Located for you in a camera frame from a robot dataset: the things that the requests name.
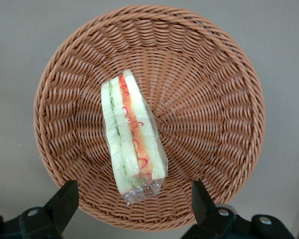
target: brown wicker basket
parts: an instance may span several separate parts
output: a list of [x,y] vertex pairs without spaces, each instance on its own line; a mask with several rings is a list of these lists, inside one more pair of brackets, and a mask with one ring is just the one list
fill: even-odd
[[[101,84],[131,69],[169,158],[161,194],[127,206],[103,131]],[[244,185],[264,139],[264,100],[242,49],[205,18],[157,5],[131,5],[77,29],[47,64],[34,102],[43,163],[58,185],[79,182],[80,208],[142,231],[194,222],[191,182],[215,202]]]

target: tomato slice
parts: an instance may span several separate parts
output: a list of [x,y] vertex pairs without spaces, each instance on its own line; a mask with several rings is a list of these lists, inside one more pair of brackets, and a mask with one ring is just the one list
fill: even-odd
[[133,107],[129,89],[127,87],[125,77],[123,74],[120,75],[120,87],[123,96],[123,109],[126,113],[126,119],[129,122],[130,130],[132,133],[132,139],[134,143],[134,149],[137,154],[138,164],[140,172],[147,178],[151,178],[152,167],[150,165],[149,156],[145,144],[143,142],[140,126],[143,126],[144,123],[138,121]]

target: wrapped sandwich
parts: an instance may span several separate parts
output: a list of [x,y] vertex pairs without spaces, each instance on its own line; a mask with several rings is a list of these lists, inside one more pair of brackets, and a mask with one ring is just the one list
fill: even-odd
[[157,195],[167,156],[151,110],[130,70],[102,85],[102,111],[112,168],[127,204]]

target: metal screw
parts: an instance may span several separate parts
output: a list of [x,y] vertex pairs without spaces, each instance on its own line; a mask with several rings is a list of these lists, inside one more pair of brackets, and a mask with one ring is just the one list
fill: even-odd
[[271,221],[269,218],[266,217],[259,217],[259,221],[261,221],[265,225],[271,225]]
[[229,212],[226,209],[221,208],[221,209],[218,210],[218,212],[222,216],[225,216],[225,217],[229,216]]
[[30,212],[28,212],[28,217],[34,216],[35,214],[37,214],[39,211],[39,209],[33,209]]

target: gray background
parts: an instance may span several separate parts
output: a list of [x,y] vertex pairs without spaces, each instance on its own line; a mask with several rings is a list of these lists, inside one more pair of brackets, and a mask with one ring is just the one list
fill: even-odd
[[[56,48],[80,25],[112,9],[156,3],[189,10],[229,33],[246,51],[262,83],[266,138],[257,167],[230,204],[246,219],[264,213],[299,234],[299,1],[29,0],[0,1],[0,214],[6,220],[42,205],[57,187],[38,154],[33,101]],[[78,210],[66,239],[179,238],[122,230]]]

